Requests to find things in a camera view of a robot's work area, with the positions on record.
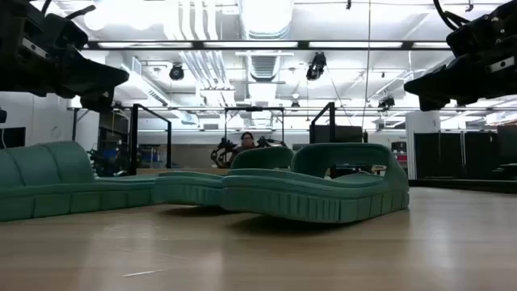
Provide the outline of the black wall monitor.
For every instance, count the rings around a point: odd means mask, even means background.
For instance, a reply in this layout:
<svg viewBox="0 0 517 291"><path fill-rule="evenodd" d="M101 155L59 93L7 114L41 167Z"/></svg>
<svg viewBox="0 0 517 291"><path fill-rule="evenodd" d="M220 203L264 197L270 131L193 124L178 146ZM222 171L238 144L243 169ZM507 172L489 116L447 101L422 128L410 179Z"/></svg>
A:
<svg viewBox="0 0 517 291"><path fill-rule="evenodd" d="M0 150L23 147L26 144L26 128L0 129Z"/></svg>

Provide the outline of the black overhead rig beam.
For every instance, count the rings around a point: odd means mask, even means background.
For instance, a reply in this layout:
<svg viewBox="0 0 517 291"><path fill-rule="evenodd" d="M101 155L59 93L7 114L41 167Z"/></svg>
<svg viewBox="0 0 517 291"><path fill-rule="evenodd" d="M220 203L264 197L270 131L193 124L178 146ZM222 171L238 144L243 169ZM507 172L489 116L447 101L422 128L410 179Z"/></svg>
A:
<svg viewBox="0 0 517 291"><path fill-rule="evenodd" d="M343 50L343 51L449 51L443 41L412 40L91 40L92 51L173 50Z"/></svg>

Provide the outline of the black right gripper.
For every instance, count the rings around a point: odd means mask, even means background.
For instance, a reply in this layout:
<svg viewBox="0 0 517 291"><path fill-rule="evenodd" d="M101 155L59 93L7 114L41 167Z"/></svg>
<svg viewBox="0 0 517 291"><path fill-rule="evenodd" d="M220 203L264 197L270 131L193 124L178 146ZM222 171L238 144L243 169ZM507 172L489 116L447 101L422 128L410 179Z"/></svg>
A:
<svg viewBox="0 0 517 291"><path fill-rule="evenodd" d="M479 60L459 57L408 81L404 89L418 96L422 112L442 109L445 103L436 99L495 99L517 95L517 0L499 6L489 20L494 31L489 72Z"/></svg>

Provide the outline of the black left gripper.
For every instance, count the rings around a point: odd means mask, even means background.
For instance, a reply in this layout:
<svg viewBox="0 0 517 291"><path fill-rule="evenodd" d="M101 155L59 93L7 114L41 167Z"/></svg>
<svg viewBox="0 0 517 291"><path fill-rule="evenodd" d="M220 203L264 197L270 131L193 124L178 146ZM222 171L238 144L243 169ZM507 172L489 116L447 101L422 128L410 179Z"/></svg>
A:
<svg viewBox="0 0 517 291"><path fill-rule="evenodd" d="M34 1L0 0L0 91L78 95L83 108L110 112L114 90L129 73L85 58L77 49L66 51L65 19L48 12L53 0L40 8Z"/></svg>

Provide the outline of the black table rig frame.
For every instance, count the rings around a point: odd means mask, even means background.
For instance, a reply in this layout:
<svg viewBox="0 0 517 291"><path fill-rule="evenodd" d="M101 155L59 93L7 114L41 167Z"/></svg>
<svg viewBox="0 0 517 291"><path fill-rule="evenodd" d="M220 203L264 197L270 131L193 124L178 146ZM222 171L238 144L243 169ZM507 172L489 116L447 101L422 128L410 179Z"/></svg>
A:
<svg viewBox="0 0 517 291"><path fill-rule="evenodd" d="M411 187L459 189L476 192L517 194L517 180L410 179Z"/></svg>

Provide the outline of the green rubber slide sandal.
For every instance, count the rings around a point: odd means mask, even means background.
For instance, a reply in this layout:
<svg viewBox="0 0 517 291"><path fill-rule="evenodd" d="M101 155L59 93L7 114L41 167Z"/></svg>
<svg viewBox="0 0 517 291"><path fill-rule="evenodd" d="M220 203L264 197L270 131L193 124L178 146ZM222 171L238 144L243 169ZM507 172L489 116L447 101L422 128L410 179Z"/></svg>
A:
<svg viewBox="0 0 517 291"><path fill-rule="evenodd" d="M241 169L287 169L293 156L294 152L285 146L245 150L231 162L228 174ZM151 201L154 204L217 207L222 201L224 177L195 171L160 173Z"/></svg>
<svg viewBox="0 0 517 291"><path fill-rule="evenodd" d="M393 152L372 143L317 143L287 171L231 170L221 207L315 223L351 223L407 209L409 181Z"/></svg>
<svg viewBox="0 0 517 291"><path fill-rule="evenodd" d="M98 178L75 141L0 150L0 221L151 205L156 180Z"/></svg>

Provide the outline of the black partition panels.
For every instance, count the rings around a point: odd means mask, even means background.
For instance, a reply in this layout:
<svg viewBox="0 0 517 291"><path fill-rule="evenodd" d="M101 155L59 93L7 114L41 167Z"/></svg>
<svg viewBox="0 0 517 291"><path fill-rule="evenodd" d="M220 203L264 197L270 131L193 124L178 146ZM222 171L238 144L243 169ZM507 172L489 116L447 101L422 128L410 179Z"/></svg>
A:
<svg viewBox="0 0 517 291"><path fill-rule="evenodd" d="M492 179L499 162L494 132L438 132L435 156L424 157L428 172L420 179Z"/></svg>

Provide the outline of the white room column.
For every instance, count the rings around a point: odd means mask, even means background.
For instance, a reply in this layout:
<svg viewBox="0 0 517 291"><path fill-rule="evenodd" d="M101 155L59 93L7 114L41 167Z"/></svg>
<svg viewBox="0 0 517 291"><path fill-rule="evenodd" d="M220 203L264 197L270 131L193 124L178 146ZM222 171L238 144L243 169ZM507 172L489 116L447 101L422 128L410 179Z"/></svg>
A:
<svg viewBox="0 0 517 291"><path fill-rule="evenodd" d="M406 149L408 179L417 180L428 172L425 153L431 151L431 159L435 156L436 135L440 131L438 111L410 112L406 115Z"/></svg>

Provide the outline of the person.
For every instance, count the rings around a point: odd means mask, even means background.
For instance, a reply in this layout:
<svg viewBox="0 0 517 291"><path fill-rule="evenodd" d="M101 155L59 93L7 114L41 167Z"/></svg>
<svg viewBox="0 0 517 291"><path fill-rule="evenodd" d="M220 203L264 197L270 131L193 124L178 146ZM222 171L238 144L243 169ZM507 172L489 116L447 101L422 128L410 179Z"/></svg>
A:
<svg viewBox="0 0 517 291"><path fill-rule="evenodd" d="M251 150L255 148L254 136L250 132L244 132L241 135L241 145L238 147L238 151L242 152L245 150Z"/></svg>

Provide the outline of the red storage box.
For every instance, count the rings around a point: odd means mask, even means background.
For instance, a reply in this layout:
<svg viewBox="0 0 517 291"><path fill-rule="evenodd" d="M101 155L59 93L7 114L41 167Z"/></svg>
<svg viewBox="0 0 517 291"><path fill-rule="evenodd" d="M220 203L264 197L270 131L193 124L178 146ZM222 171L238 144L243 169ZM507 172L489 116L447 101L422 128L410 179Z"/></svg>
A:
<svg viewBox="0 0 517 291"><path fill-rule="evenodd" d="M399 162L407 162L407 144L405 141L392 142L391 151Z"/></svg>

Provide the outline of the black storage rack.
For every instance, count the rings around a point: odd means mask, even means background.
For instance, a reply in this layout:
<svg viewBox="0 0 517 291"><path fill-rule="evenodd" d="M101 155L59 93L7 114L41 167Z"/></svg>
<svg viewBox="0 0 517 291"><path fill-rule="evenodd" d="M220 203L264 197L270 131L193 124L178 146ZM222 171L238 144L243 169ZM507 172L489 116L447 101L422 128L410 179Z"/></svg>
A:
<svg viewBox="0 0 517 291"><path fill-rule="evenodd" d="M99 115L99 131L96 171L100 177L125 176L128 174L129 133L128 119L118 112Z"/></svg>

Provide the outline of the black metal wooden shelf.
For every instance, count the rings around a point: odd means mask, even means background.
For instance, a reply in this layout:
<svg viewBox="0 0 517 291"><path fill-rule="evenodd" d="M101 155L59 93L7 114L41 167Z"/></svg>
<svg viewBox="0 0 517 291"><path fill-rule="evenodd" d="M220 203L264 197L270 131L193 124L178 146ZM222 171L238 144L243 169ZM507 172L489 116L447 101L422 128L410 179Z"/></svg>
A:
<svg viewBox="0 0 517 291"><path fill-rule="evenodd" d="M138 114L139 111L145 111L149 114L157 117L158 119L161 119L166 123L166 169L170 169L172 165L172 155L171 155L171 146L172 146L172 124L171 122L157 114L155 111L151 110L150 108L147 108L139 103L133 104L131 107L124 107L124 109L128 109L131 112L131 117L129 120L130 124L130 130L129 130L129 153L130 153L130 166L128 169L128 172L130 175L136 175L138 170L138 163L137 163L137 151L138 151ZM235 111L246 111L246 112L263 112L263 111L279 111L281 112L281 120L282 123L282 129L281 129L281 135L282 135L282 141L284 141L284 118L285 118L285 112L286 111L301 111L302 108L284 108L284 107L258 107L258 106L250 106L250 107L224 107L224 108L198 108L198 111L223 111L224 112L224 118L225 118L225 129L224 129L224 137L223 139L226 141L228 137L228 128L227 128L227 115L228 112ZM326 112L329 112L330 114L330 140L335 141L335 112L336 107L334 102L329 102L325 107L321 109L321 111L312 119L311 125L309 126L311 129L315 126L317 120L322 117Z"/></svg>

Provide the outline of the dark background cabinet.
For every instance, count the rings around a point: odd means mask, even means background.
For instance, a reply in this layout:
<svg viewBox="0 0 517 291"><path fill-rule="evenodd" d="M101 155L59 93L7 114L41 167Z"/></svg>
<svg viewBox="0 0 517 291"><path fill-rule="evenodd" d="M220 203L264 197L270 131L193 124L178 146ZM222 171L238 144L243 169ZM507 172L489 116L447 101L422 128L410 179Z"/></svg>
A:
<svg viewBox="0 0 517 291"><path fill-rule="evenodd" d="M329 125L311 125L309 129L309 143L330 143L330 142L358 142L363 141L363 131L359 126L341 126L334 127L334 138L330 137Z"/></svg>

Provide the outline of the silver ceiling air duct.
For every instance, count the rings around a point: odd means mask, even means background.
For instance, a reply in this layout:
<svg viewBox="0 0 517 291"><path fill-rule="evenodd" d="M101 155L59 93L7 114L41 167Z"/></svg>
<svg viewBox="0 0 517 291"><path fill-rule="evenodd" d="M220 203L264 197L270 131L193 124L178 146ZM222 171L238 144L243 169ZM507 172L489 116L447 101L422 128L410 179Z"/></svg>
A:
<svg viewBox="0 0 517 291"><path fill-rule="evenodd" d="M291 31L294 0L237 0L245 40L286 40Z"/></svg>

